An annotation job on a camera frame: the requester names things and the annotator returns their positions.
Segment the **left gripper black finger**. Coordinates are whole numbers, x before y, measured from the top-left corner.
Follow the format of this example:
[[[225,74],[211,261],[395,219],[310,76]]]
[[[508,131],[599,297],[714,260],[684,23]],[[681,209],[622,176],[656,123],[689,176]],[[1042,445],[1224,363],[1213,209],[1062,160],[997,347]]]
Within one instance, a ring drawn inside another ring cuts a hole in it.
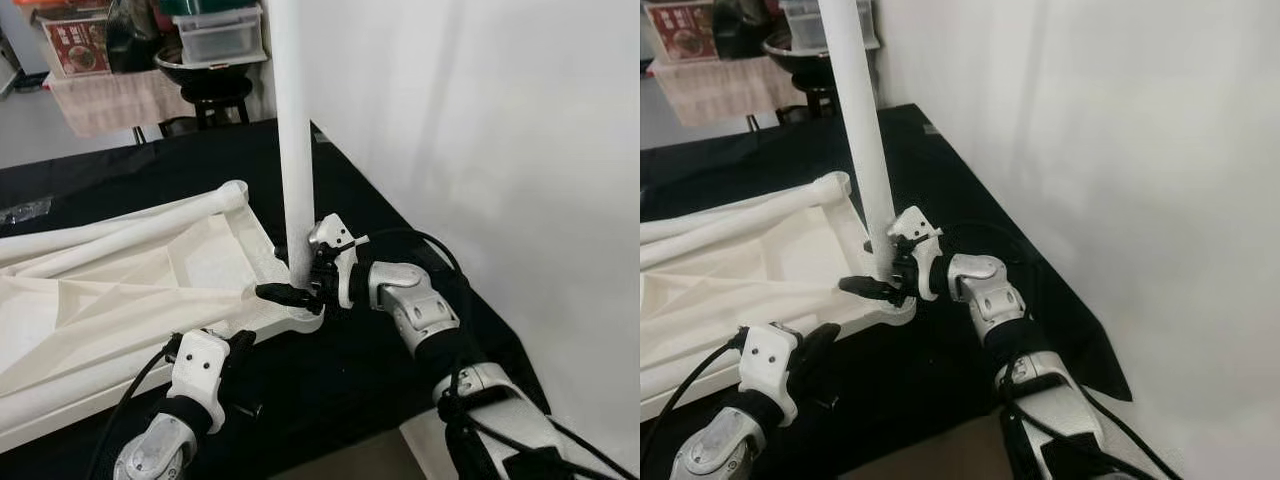
[[[239,330],[228,339],[230,352],[228,355],[228,378],[243,375],[244,364],[256,343],[257,334],[253,330]]]
[[[836,323],[823,323],[809,333],[797,349],[797,376],[806,378],[817,369],[838,339],[842,328]]]

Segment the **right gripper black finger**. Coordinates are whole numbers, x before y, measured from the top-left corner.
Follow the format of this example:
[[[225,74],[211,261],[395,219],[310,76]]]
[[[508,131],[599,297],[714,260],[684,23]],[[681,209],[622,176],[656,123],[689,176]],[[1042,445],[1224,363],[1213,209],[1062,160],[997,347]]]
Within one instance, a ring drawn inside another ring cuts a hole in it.
[[[323,308],[323,301],[314,293],[288,283],[256,285],[256,296],[260,300],[291,308]]]
[[[850,294],[856,294],[868,300],[884,301],[891,305],[902,305],[906,293],[888,282],[881,282],[873,276],[845,276],[838,280],[838,288]]]

